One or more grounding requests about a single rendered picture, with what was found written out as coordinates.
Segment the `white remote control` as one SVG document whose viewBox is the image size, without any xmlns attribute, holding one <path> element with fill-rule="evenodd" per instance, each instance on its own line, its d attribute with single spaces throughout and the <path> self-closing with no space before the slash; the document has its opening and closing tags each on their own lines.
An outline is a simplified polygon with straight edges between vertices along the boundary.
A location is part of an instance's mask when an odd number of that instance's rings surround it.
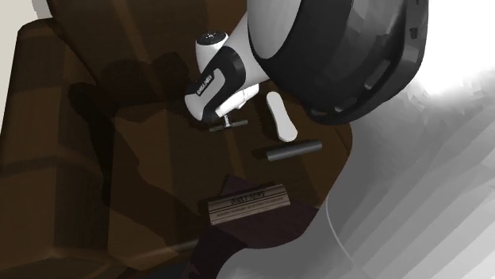
<svg viewBox="0 0 495 279">
<path fill-rule="evenodd" d="M 271 91 L 266 95 L 267 105 L 274 119 L 278 138 L 283 142 L 292 142 L 297 138 L 297 129 L 290 119 L 282 97 Z"/>
</svg>

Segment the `dark grey cylinder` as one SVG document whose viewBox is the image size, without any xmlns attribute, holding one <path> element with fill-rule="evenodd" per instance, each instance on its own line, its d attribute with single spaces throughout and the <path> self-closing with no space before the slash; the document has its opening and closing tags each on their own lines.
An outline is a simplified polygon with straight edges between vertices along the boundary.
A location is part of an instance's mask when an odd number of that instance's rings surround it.
<svg viewBox="0 0 495 279">
<path fill-rule="evenodd" d="M 306 142 L 297 143 L 294 145 L 287 145 L 271 149 L 266 152 L 266 157 L 270 162 L 288 159 L 294 156 L 299 156 L 322 149 L 322 142 L 318 139 L 312 139 Z"/>
</svg>

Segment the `brown sofa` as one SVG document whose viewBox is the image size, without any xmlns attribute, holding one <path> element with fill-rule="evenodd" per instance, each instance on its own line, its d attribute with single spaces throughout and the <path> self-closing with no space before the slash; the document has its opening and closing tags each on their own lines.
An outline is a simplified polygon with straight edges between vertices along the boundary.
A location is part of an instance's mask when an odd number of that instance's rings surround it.
<svg viewBox="0 0 495 279">
<path fill-rule="evenodd" d="M 301 232 L 350 153 L 347 125 L 313 123 L 285 100 L 321 151 L 267 161 L 276 144 L 263 96 L 247 126 L 210 132 L 183 91 L 194 42 L 233 30 L 243 0 L 41 0 L 51 13 L 17 35 L 0 133 L 0 279 L 135 279 L 186 261 L 208 224 L 205 202 L 228 178 L 282 183 Z"/>
</svg>

